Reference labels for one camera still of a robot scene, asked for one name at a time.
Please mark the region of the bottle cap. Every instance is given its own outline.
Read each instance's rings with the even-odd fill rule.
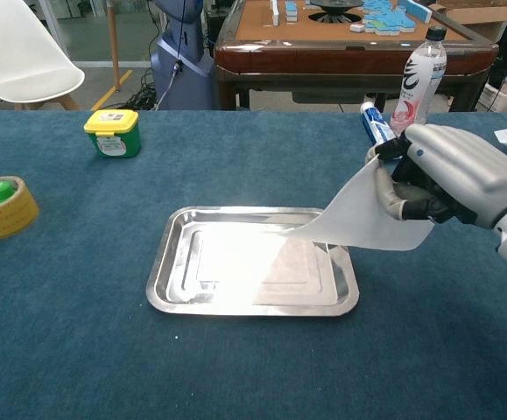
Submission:
[[[0,181],[0,201],[5,201],[14,195],[14,188],[8,181]]]
[[[429,41],[443,41],[446,37],[446,28],[443,26],[431,26],[426,32],[426,39]]]

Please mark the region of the blue tablecloth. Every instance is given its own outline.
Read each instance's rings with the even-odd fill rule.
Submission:
[[[0,418],[507,418],[507,264],[458,221],[412,252],[353,248],[340,318],[153,309],[185,206],[325,207],[370,143],[359,115],[142,113],[143,149],[97,157],[88,113],[0,112],[0,175],[40,206],[0,241]],[[495,141],[507,115],[432,115]]]

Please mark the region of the paper towel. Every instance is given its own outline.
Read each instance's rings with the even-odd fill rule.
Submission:
[[[395,220],[377,200],[377,157],[339,191],[317,218],[281,233],[312,242],[360,248],[408,251],[422,243],[434,224],[428,220]]]

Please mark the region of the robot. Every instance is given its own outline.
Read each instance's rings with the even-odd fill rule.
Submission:
[[[202,0],[155,0],[169,17],[151,68],[160,109],[216,109],[214,60],[204,53]]]
[[[500,236],[498,254],[507,261],[507,156],[461,129],[413,124],[398,139],[369,150],[382,163],[377,196],[396,220],[463,223]],[[383,161],[401,158],[390,175]]]

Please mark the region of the green bottle cap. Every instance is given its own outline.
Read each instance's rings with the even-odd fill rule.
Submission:
[[[9,197],[14,195],[16,191],[8,181],[0,181],[0,202],[6,201]]]

